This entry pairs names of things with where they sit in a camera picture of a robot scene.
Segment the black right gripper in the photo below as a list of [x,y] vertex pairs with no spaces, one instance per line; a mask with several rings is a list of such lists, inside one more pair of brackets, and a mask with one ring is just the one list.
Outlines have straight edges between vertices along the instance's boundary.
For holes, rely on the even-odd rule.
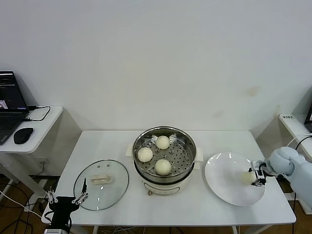
[[261,187],[266,184],[267,182],[266,177],[268,175],[266,173],[266,169],[267,169],[267,165],[264,161],[258,163],[258,175],[260,177],[257,177],[256,180],[252,182],[252,186]]

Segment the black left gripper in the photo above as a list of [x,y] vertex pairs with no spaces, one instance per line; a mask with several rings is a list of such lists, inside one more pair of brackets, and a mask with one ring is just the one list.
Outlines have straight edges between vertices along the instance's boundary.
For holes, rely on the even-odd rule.
[[71,229],[71,213],[79,209],[87,198],[88,193],[86,179],[83,181],[81,195],[78,198],[68,196],[57,196],[54,190],[46,191],[49,201],[49,208],[53,213],[52,221],[48,229]]

